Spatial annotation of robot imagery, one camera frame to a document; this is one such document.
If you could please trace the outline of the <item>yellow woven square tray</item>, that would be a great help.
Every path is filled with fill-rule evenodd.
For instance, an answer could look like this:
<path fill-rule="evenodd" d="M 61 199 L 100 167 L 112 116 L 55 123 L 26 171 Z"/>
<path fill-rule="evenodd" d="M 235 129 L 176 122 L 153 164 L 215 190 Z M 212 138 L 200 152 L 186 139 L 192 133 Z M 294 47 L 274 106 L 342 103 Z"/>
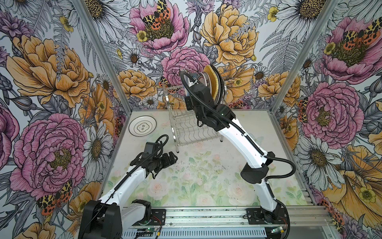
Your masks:
<path fill-rule="evenodd" d="M 208 75 L 210 79 L 211 95 L 212 95 L 212 98 L 216 101 L 218 99 L 218 93 L 219 93 L 218 73 L 215 71 L 215 69 L 211 65 L 207 65 L 204 68 L 204 72 Z"/>

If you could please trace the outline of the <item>white plate with black rings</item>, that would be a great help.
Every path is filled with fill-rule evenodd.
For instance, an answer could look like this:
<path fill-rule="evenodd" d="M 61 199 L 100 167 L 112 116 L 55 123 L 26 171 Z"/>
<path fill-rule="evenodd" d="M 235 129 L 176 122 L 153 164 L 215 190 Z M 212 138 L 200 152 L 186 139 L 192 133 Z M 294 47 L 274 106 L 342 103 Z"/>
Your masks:
<path fill-rule="evenodd" d="M 133 119 L 128 126 L 130 134 L 143 137 L 151 134 L 157 126 L 157 121 L 152 116 L 139 116 Z"/>

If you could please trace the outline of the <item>white plate with colored dots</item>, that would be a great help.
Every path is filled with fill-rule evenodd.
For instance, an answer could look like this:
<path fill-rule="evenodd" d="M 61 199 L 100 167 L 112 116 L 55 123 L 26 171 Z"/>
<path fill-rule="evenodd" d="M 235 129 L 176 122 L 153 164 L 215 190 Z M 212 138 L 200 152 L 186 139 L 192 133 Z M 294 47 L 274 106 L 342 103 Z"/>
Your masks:
<path fill-rule="evenodd" d="M 198 81 L 209 88 L 211 91 L 211 80 L 209 75 L 206 72 L 202 72 L 198 74 Z"/>

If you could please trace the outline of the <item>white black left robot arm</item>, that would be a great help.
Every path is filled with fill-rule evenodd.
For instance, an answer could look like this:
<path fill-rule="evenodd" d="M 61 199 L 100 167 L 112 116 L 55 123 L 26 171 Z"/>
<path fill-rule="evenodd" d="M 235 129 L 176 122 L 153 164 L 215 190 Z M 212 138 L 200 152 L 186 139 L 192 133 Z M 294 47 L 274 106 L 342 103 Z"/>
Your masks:
<path fill-rule="evenodd" d="M 97 201 L 90 200 L 84 207 L 78 238 L 120 239 L 122 233 L 142 220 L 149 220 L 151 203 L 135 200 L 124 208 L 124 204 L 137 186 L 149 174 L 156 176 L 178 160 L 173 152 L 164 153 L 164 143 L 146 143 L 144 151 L 131 161 L 126 175 Z"/>

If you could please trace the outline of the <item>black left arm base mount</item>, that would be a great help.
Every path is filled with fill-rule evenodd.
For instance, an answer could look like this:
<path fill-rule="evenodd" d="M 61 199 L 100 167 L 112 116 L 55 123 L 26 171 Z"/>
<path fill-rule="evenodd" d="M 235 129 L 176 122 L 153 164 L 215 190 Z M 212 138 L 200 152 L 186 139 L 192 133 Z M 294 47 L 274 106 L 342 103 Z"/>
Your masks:
<path fill-rule="evenodd" d="M 151 203 L 145 200 L 136 199 L 132 204 L 144 206 L 145 212 L 140 221 L 135 221 L 134 226 L 164 226 L 166 221 L 166 209 L 152 208 Z"/>

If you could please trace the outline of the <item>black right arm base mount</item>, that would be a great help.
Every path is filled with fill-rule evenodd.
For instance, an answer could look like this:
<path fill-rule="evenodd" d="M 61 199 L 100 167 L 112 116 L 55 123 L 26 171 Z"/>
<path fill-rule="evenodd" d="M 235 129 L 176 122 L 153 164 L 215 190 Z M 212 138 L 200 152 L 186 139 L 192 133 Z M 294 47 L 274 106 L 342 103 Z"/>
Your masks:
<path fill-rule="evenodd" d="M 287 212 L 280 204 L 278 204 L 273 211 L 267 211 L 262 207 L 247 208 L 243 219 L 246 219 L 250 225 L 286 224 Z"/>

